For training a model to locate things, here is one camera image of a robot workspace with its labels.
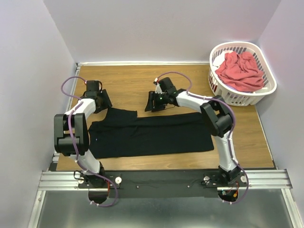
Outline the left silver bolt knob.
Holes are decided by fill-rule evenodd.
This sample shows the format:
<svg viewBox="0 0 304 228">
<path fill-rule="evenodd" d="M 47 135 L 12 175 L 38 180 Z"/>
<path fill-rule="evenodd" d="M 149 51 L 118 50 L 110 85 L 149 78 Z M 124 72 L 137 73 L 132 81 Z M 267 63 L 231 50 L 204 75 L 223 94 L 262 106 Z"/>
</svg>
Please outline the left silver bolt knob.
<svg viewBox="0 0 304 228">
<path fill-rule="evenodd" d="M 116 177 L 115 178 L 115 183 L 116 184 L 120 184 L 122 182 L 122 178 L 121 177 Z"/>
</svg>

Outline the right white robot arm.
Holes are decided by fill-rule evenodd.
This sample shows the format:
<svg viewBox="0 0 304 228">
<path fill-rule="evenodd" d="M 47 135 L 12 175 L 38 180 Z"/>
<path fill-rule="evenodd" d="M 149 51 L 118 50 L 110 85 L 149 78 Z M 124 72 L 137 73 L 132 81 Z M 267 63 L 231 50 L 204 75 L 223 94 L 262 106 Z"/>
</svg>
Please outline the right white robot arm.
<svg viewBox="0 0 304 228">
<path fill-rule="evenodd" d="M 201 96 L 186 89 L 176 89 L 171 79 L 156 78 L 154 91 L 149 92 L 146 112 L 156 112 L 171 104 L 193 109 L 202 115 L 203 122 L 214 137 L 219 154 L 219 178 L 223 184 L 231 184 L 241 173 L 233 145 L 235 115 L 221 96 Z"/>
</svg>

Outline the red t-shirt in basket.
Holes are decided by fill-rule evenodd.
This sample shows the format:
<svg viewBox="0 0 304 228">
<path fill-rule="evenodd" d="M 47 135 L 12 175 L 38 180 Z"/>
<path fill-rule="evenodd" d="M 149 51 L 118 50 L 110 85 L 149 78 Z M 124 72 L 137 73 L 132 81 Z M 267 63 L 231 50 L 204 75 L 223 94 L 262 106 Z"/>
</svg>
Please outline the red t-shirt in basket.
<svg viewBox="0 0 304 228">
<path fill-rule="evenodd" d="M 216 60 L 213 62 L 217 64 L 215 73 L 226 86 L 245 93 L 252 93 L 264 87 L 264 73 L 258 69 L 250 52 L 224 52 L 220 60 L 222 63 Z"/>
</svg>

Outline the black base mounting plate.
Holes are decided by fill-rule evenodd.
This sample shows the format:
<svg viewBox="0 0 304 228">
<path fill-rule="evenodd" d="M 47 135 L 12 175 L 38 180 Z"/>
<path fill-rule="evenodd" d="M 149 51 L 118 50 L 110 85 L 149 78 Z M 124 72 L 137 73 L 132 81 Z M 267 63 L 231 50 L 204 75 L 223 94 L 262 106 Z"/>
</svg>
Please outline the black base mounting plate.
<svg viewBox="0 0 304 228">
<path fill-rule="evenodd" d="M 246 179 L 240 173 L 231 184 L 223 184 L 217 169 L 202 170 L 160 170 L 160 171 L 107 171 L 106 178 L 110 180 L 110 188 L 89 190 L 89 198 L 105 199 L 119 198 L 184 198 L 184 197 L 224 197 L 225 200 L 236 201 L 238 190 L 246 186 Z M 210 182 L 204 182 L 204 176 L 210 177 Z M 120 184 L 115 178 L 121 177 Z"/>
</svg>

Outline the aluminium frame rail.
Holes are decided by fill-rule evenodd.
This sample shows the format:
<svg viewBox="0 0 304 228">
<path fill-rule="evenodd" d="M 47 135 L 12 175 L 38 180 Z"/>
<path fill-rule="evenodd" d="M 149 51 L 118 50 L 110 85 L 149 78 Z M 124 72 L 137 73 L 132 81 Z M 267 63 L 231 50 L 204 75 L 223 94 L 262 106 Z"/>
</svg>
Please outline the aluminium frame rail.
<svg viewBox="0 0 304 228">
<path fill-rule="evenodd" d="M 247 170 L 249 188 L 261 189 L 291 189 L 292 184 L 286 170 Z M 38 189 L 51 190 L 85 190 L 95 189 L 89 184 L 82 183 L 79 173 L 72 171 L 47 171 L 40 177 Z"/>
</svg>

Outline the black t-shirt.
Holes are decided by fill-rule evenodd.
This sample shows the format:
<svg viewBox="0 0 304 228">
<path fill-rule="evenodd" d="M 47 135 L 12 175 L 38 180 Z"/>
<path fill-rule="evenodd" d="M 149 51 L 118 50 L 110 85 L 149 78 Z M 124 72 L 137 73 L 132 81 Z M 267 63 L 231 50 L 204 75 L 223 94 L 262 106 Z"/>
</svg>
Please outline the black t-shirt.
<svg viewBox="0 0 304 228">
<path fill-rule="evenodd" d="M 138 117 L 136 111 L 110 108 L 88 131 L 89 149 L 97 159 L 214 149 L 200 113 Z"/>
</svg>

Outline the white cloth in basket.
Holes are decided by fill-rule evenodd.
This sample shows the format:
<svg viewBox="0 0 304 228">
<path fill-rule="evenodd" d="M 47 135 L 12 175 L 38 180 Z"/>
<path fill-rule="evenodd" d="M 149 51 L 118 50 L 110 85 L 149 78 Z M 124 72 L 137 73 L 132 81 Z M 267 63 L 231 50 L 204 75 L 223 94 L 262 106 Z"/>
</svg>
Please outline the white cloth in basket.
<svg viewBox="0 0 304 228">
<path fill-rule="evenodd" d="M 215 70 L 217 70 L 221 65 L 222 63 L 225 62 L 225 55 L 226 54 L 230 54 L 232 53 L 233 50 L 225 50 L 225 51 L 222 51 L 221 54 L 219 54 L 214 60 L 213 60 L 213 63 L 212 63 L 212 66 Z"/>
</svg>

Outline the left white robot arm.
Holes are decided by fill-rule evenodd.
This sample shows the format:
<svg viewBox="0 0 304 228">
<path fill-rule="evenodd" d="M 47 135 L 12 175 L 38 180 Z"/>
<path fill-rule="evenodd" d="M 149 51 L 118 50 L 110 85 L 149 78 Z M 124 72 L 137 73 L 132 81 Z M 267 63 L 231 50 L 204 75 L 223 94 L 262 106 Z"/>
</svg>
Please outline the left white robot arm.
<svg viewBox="0 0 304 228">
<path fill-rule="evenodd" d="M 76 105 L 64 114 L 54 116 L 54 147 L 55 151 L 71 158 L 81 168 L 80 180 L 86 184 L 102 188 L 110 188 L 111 184 L 105 177 L 105 169 L 101 162 L 91 153 L 90 137 L 86 120 L 91 114 L 112 107 L 107 91 L 98 80 L 84 80 L 86 90 Z"/>
</svg>

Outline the white laundry basket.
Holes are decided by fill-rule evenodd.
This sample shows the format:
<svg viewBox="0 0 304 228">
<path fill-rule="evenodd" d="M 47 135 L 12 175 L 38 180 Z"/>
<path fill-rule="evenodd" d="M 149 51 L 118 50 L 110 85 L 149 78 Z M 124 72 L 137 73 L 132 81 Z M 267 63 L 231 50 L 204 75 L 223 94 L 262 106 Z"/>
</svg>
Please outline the white laundry basket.
<svg viewBox="0 0 304 228">
<path fill-rule="evenodd" d="M 250 52 L 256 60 L 258 69 L 263 71 L 264 87 L 252 93 L 245 93 L 236 91 L 226 86 L 216 75 L 215 69 L 212 66 L 213 60 L 221 54 L 222 51 L 233 50 L 238 54 L 242 52 Z M 269 68 L 269 65 L 262 53 L 262 50 L 255 44 L 243 41 L 226 42 L 215 46 L 209 55 L 209 86 L 215 95 L 220 95 L 224 98 L 226 103 L 234 106 L 255 105 L 266 95 L 272 94 L 276 88 L 277 83 Z"/>
</svg>

